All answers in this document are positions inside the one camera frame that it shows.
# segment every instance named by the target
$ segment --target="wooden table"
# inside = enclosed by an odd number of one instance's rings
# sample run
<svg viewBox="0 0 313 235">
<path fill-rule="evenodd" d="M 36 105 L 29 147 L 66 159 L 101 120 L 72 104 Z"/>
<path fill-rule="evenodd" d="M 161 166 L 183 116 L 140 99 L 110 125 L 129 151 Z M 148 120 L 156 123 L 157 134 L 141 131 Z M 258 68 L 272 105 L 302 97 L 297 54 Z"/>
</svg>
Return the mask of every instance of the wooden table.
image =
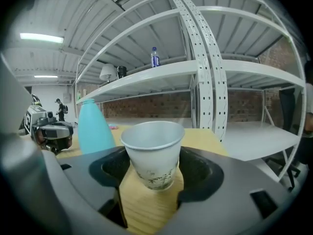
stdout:
<svg viewBox="0 0 313 235">
<path fill-rule="evenodd" d="M 122 132 L 130 127 L 119 126 L 119 129 L 112 130 L 117 146 L 122 145 L 120 141 Z M 185 129 L 182 145 L 227 156 L 222 144 L 208 129 Z M 72 147 L 58 154 L 57 158 L 81 154 L 78 137 L 73 136 Z M 183 178 L 179 169 L 171 188 L 163 192 L 156 192 L 146 188 L 139 181 L 134 167 L 131 165 L 120 185 L 128 231 L 140 235 L 154 234 L 159 231 L 176 212 L 176 199 L 181 190 L 183 190 Z"/>
</svg>

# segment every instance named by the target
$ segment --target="blue vase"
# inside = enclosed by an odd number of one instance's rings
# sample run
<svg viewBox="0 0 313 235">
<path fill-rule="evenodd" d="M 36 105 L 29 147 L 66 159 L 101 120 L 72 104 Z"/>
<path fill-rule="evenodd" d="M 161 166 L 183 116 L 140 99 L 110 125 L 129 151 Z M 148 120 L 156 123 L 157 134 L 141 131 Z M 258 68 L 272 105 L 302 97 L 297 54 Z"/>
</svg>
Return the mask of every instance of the blue vase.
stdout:
<svg viewBox="0 0 313 235">
<path fill-rule="evenodd" d="M 78 140 L 83 154 L 116 146 L 112 132 L 94 99 L 83 102 L 78 119 Z"/>
</svg>

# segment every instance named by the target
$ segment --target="office chair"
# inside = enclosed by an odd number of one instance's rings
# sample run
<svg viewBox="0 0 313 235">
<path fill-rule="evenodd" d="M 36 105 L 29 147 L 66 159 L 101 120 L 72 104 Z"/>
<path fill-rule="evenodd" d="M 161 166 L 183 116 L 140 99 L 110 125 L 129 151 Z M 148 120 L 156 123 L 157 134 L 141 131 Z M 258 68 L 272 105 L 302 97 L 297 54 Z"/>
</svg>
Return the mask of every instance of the office chair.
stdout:
<svg viewBox="0 0 313 235">
<path fill-rule="evenodd" d="M 283 111 L 283 119 L 284 119 L 283 130 L 290 132 L 293 113 L 295 110 L 294 88 L 279 91 L 279 99 L 280 99 L 280 104 L 281 104 L 282 111 Z M 287 149 L 286 153 L 290 154 L 291 150 L 292 150 L 292 147 Z M 280 165 L 281 168 L 279 171 L 282 171 L 284 168 L 284 165 L 286 164 L 284 158 L 281 158 L 281 159 L 280 158 L 279 159 L 267 158 L 265 162 L 268 163 L 268 161 L 272 161 Z M 293 174 L 292 174 L 293 171 L 295 172 L 295 176 L 294 176 L 295 178 L 297 178 L 300 174 L 300 170 L 296 168 L 293 164 L 291 164 L 289 168 L 287 169 L 287 174 L 289 176 L 290 183 L 291 183 L 291 187 L 288 188 L 289 191 L 292 191 L 292 189 L 294 188 L 294 180 L 293 180 Z"/>
</svg>

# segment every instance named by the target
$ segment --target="paper cup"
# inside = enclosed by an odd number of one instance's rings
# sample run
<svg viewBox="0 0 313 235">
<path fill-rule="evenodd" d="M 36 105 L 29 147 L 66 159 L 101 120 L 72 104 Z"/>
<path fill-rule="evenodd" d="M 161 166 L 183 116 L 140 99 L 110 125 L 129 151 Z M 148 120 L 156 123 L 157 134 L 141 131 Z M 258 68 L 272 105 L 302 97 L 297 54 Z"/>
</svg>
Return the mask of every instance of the paper cup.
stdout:
<svg viewBox="0 0 313 235">
<path fill-rule="evenodd" d="M 121 142 L 135 170 L 149 189 L 169 188 L 175 178 L 184 128 L 168 121 L 151 121 L 125 130 Z"/>
</svg>

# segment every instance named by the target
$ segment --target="ceiling light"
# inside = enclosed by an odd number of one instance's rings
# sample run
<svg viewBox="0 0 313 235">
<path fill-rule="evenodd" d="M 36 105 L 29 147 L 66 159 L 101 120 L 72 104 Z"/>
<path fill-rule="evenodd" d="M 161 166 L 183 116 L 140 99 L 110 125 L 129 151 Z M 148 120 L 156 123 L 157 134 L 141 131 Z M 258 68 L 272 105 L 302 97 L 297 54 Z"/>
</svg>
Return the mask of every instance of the ceiling light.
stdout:
<svg viewBox="0 0 313 235">
<path fill-rule="evenodd" d="M 35 75 L 35 78 L 42 78 L 42 77 L 46 77 L 46 78 L 58 78 L 58 76 L 46 76 L 46 75 Z"/>
<path fill-rule="evenodd" d="M 34 33 L 20 33 L 21 39 L 29 39 L 29 40 L 41 40 L 62 44 L 64 38 L 63 37 L 54 37 L 42 34 L 34 34 Z"/>
</svg>

